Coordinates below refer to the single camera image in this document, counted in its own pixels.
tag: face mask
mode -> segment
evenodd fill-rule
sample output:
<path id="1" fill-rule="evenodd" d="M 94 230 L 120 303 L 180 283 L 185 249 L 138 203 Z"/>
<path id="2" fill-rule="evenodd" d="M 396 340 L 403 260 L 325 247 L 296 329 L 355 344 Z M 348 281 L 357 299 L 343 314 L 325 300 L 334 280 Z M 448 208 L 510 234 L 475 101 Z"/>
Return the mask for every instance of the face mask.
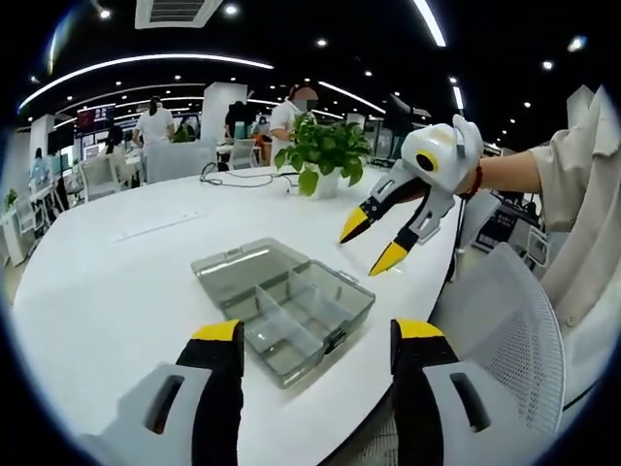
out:
<path id="1" fill-rule="evenodd" d="M 318 100 L 294 100 L 293 103 L 302 112 L 310 112 L 311 110 L 316 109 L 317 105 L 319 105 Z"/>

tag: white round table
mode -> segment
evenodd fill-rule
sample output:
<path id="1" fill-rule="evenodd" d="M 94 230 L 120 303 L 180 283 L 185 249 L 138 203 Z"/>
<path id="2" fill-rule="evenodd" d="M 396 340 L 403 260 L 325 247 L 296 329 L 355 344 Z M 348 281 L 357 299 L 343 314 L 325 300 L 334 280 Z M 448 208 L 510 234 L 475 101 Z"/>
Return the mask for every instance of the white round table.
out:
<path id="1" fill-rule="evenodd" d="M 314 466 L 325 459 L 389 388 L 390 319 L 428 319 L 455 241 L 458 209 L 399 266 L 368 277 L 417 205 L 397 206 L 341 248 L 350 210 L 380 175 L 368 168 L 362 182 L 343 184 L 329 201 L 288 194 L 285 180 L 238 188 L 190 178 L 61 215 L 26 268 L 11 315 L 33 379 L 68 431 L 100 433 L 113 421 L 119 397 L 158 363 L 174 363 L 201 326 L 223 320 L 192 274 L 192 261 L 273 237 L 376 294 L 362 328 L 289 389 L 277 388 L 246 355 L 240 465 Z"/>

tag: plastic storage box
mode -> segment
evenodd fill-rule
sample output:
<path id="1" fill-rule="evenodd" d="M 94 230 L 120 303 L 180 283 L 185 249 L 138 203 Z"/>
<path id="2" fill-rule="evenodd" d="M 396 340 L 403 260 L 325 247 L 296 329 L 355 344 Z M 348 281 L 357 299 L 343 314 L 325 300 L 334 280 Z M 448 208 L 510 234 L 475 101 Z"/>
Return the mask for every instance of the plastic storage box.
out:
<path id="1" fill-rule="evenodd" d="M 282 388 L 360 327 L 376 300 L 271 238 L 196 261 L 192 270 L 224 315 L 245 323 L 246 345 Z"/>

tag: air vent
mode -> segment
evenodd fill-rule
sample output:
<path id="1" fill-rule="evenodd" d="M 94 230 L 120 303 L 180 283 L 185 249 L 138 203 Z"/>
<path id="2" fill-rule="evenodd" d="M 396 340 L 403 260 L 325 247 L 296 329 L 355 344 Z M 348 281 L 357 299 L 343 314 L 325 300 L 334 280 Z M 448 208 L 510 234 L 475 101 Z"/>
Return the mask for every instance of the air vent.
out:
<path id="1" fill-rule="evenodd" d="M 138 0 L 136 29 L 203 27 L 222 0 Z"/>

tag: bracelet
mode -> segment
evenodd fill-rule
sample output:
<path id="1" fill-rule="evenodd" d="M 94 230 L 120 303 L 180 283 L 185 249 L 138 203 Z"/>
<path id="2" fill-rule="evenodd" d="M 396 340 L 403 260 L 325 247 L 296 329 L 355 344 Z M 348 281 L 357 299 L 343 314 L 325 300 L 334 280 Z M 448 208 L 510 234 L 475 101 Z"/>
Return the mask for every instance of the bracelet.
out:
<path id="1" fill-rule="evenodd" d="M 481 167 L 481 164 L 479 163 L 478 165 L 476 165 L 476 178 L 474 179 L 473 188 L 466 194 L 462 194 L 460 197 L 466 201 L 472 199 L 474 195 L 478 193 L 478 190 L 481 188 L 482 183 L 483 183 L 483 168 Z"/>

